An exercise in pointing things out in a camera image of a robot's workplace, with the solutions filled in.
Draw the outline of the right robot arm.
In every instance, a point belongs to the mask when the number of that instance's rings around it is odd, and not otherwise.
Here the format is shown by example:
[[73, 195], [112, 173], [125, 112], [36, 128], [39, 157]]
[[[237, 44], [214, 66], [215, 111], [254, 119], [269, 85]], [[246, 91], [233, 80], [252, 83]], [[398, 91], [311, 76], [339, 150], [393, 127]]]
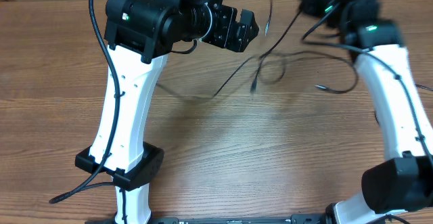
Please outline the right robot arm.
[[432, 206], [432, 125], [413, 80], [398, 26], [378, 0], [301, 0], [299, 10], [338, 30], [364, 80], [382, 130], [384, 162], [365, 171], [361, 191], [331, 204], [321, 223], [385, 223]]

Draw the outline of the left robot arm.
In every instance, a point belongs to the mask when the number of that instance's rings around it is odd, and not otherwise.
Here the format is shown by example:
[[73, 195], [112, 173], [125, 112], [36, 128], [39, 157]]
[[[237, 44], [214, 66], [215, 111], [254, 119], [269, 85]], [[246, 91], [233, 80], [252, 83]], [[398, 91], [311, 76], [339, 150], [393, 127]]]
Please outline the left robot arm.
[[144, 141], [156, 83], [173, 45], [204, 42], [242, 52], [257, 36], [254, 14], [223, 0], [107, 0], [98, 36], [109, 60], [108, 84], [96, 138], [75, 164], [91, 176], [105, 172], [116, 190], [112, 223], [148, 223], [150, 181], [164, 152]]

